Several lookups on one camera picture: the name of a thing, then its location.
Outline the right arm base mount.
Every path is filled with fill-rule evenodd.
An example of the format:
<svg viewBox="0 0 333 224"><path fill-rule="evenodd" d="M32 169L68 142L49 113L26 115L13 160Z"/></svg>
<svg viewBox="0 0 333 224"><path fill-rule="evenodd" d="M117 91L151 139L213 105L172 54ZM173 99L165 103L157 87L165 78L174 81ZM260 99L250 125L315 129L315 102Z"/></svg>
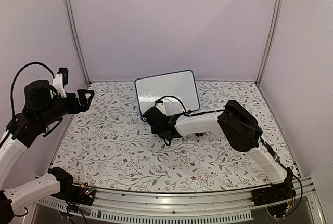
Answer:
<svg viewBox="0 0 333 224"><path fill-rule="evenodd" d="M293 173L288 172L284 182L271 184L270 187L267 188L252 190L251 195L254 205L261 206L296 197L292 180Z"/></svg>

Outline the blue framed whiteboard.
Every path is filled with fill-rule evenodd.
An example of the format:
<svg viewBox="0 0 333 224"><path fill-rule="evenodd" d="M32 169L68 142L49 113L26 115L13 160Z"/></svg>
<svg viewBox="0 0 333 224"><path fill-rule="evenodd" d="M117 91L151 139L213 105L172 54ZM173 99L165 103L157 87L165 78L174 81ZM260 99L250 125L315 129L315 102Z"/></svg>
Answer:
<svg viewBox="0 0 333 224"><path fill-rule="evenodd" d="M198 111L200 102L192 70L183 70L138 78L134 82L140 115L161 97L168 115Z"/></svg>

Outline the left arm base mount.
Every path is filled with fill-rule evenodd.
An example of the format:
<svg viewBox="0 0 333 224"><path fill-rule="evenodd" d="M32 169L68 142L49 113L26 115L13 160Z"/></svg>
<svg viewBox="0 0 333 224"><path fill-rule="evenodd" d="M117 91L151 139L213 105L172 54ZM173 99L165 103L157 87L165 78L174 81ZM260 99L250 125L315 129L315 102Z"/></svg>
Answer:
<svg viewBox="0 0 333 224"><path fill-rule="evenodd" d="M65 194L59 192L52 194L52 197L75 204L92 206L96 195L96 189L96 186L84 183L81 185L73 185L69 193Z"/></svg>

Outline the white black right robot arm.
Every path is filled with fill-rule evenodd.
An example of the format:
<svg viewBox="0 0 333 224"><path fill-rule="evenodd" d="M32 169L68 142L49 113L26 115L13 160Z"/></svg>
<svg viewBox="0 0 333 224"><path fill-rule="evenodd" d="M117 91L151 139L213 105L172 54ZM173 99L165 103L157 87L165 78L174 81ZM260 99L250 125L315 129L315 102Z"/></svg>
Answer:
<svg viewBox="0 0 333 224"><path fill-rule="evenodd" d="M206 132L222 132L236 151L248 154L266 173L273 185L269 197L280 201L289 193L293 172L280 162L278 154L263 140L263 131L256 118L240 103L229 100L221 110L191 114L182 112L166 115L156 104L149 108L143 119L153 134L170 145L174 138Z"/></svg>

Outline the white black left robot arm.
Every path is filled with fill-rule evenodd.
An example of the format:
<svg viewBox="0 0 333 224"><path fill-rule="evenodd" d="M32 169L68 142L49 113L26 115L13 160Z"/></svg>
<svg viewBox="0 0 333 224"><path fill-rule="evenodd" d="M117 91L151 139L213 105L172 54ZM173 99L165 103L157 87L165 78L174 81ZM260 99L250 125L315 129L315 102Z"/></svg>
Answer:
<svg viewBox="0 0 333 224"><path fill-rule="evenodd" d="M77 93L59 93L48 80L37 80L24 88L25 105L6 126L1 139L1 182L16 160L31 147L39 135L46 137L50 125L57 127L65 115L86 112L94 91L79 89ZM1 189L1 223L21 217L28 205L49 196L59 195L66 200L77 196L73 177L64 169L52 168L44 176L11 189Z"/></svg>

